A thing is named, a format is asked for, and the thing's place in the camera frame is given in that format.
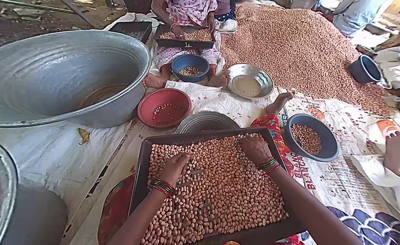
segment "woman's hand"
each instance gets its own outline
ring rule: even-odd
[[[213,16],[208,16],[207,25],[210,33],[213,35],[215,33],[215,19]]]
[[[271,152],[268,148],[268,144],[258,137],[247,136],[245,138],[242,138],[240,142],[245,155],[257,167],[259,167],[259,165],[263,161],[271,157]]]
[[[175,187],[176,182],[179,180],[180,175],[182,174],[182,171],[186,169],[186,163],[190,157],[191,155],[189,154],[179,153],[168,159],[159,178],[167,181],[173,187]]]
[[[185,40],[185,32],[181,29],[180,26],[178,25],[173,26],[172,32],[174,33],[177,39]]]

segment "bangle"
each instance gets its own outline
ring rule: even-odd
[[[269,165],[275,163],[277,160],[275,160],[273,157],[270,157],[267,159],[267,161],[263,161],[260,165],[260,169],[264,170],[266,167],[268,167]]]
[[[265,164],[265,163],[267,163],[267,162],[269,162],[269,161],[271,161],[272,159],[274,159],[274,157],[270,157],[270,158],[268,158],[268,159],[266,159],[266,160],[264,160],[263,162],[261,162],[259,165],[263,165],[263,164]]]
[[[157,190],[162,191],[162,192],[165,193],[169,198],[171,197],[171,195],[170,195],[167,191],[165,191],[163,188],[161,188],[161,187],[159,187],[159,186],[152,185],[152,184],[150,184],[150,186],[153,187],[153,188],[156,188]]]
[[[175,195],[175,188],[168,182],[162,179],[157,179],[150,183],[150,186],[155,187],[161,191],[164,191],[165,194],[171,196]]]
[[[174,28],[175,26],[178,26],[178,25],[179,25],[178,23],[173,23],[173,24],[171,24],[170,31],[172,32],[173,28]]]
[[[272,171],[278,169],[280,167],[280,164],[278,164],[277,166],[275,166],[273,169],[269,170],[268,172],[265,173],[265,175],[268,175],[269,173],[271,173]]]
[[[155,182],[165,186],[166,188],[168,188],[168,190],[170,191],[170,193],[172,193],[173,195],[175,195],[175,188],[168,182],[166,182],[163,179],[157,179]]]

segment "bare foot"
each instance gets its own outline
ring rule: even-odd
[[[209,87],[222,87],[226,86],[227,83],[230,81],[230,71],[225,70],[218,75],[214,75],[209,79],[209,82],[207,83],[207,86]]]
[[[294,97],[295,91],[288,93],[281,93],[277,99],[267,106],[267,114],[278,114],[283,108],[284,104]]]
[[[383,165],[400,176],[400,131],[386,136],[386,154]]]
[[[142,84],[150,88],[165,88],[167,79],[164,77],[155,76],[152,73],[148,73],[147,76],[142,80]]]

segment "brown metal tray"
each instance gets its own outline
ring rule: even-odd
[[[152,144],[167,144],[188,146],[197,144],[198,142],[205,142],[211,139],[222,139],[226,136],[234,136],[246,133],[259,133],[268,142],[271,154],[280,165],[286,169],[286,166],[281,159],[277,146],[271,136],[267,127],[250,127],[235,130],[216,130],[199,133],[183,133],[147,137],[141,145],[139,153],[137,171],[135,176],[135,185],[132,193],[132,199],[129,207],[129,214],[142,202],[147,196],[147,181],[148,181],[148,167],[150,165],[150,154],[152,152]],[[201,241],[195,244],[216,244],[220,245],[227,241],[236,241],[240,244],[265,244],[268,242],[275,242],[277,240],[301,233],[306,229],[303,228],[300,221],[295,217],[293,211],[286,205],[284,199],[285,209],[289,213],[289,218],[280,222],[275,222],[266,226],[256,227],[248,230],[234,232],[233,234],[210,234],[206,235]]]
[[[193,28],[182,27],[185,32],[189,32],[189,30],[193,31]],[[159,38],[162,33],[169,32],[170,27],[167,25],[159,25],[158,29],[155,33],[155,40],[158,43],[159,47],[184,47],[184,48],[201,48],[201,49],[210,49],[213,47],[215,43],[215,37],[212,35],[213,42],[205,42],[205,41],[193,41],[193,40],[177,40],[177,39],[166,39]]]

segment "blue pattern fabric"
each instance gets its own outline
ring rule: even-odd
[[[236,20],[236,4],[230,5],[230,12],[226,14],[215,14],[214,18],[217,21]]]

